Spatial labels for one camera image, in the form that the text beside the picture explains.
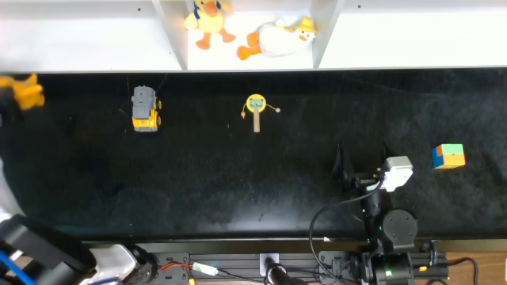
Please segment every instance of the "rubik's cube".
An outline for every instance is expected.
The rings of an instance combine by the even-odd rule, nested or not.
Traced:
[[[441,144],[433,149],[435,169],[453,169],[465,165],[462,144]]]

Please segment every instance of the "black tabletop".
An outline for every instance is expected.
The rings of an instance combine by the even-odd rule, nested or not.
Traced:
[[[6,179],[25,213],[85,240],[305,238],[350,197],[331,178],[343,142],[356,171],[385,143],[414,175],[391,198],[421,238],[505,238],[507,70],[43,75],[47,103],[0,128]],[[162,99],[162,130],[132,127],[133,87]],[[281,108],[240,116],[252,93]],[[433,169],[462,143],[467,165]],[[316,237],[364,238],[359,204]]]

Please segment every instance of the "yellow and gray toy truck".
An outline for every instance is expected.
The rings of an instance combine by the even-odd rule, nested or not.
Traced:
[[[155,90],[146,86],[135,87],[132,103],[134,130],[158,131],[162,125],[162,102],[155,96]]]

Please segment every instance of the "blue cable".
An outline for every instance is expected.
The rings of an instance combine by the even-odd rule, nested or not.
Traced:
[[[90,285],[103,285],[103,284],[107,284],[107,283],[111,283],[111,282],[116,282],[116,283],[118,283],[118,285],[124,285],[124,283],[121,282],[120,278],[118,278],[118,277],[104,279],[104,280],[101,280],[101,281],[97,281],[97,282],[91,283]]]
[[[26,275],[4,252],[0,252],[0,261],[5,264],[26,285],[37,285],[30,276]]]

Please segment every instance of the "yellow duck plush toy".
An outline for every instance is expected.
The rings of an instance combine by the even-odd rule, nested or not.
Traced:
[[[189,30],[199,29],[204,32],[204,38],[196,42],[197,47],[208,50],[209,40],[213,34],[222,35],[225,43],[230,43],[236,36],[228,33],[223,27],[225,19],[222,10],[232,12],[232,6],[227,0],[196,0],[194,10],[186,19],[185,27]]]

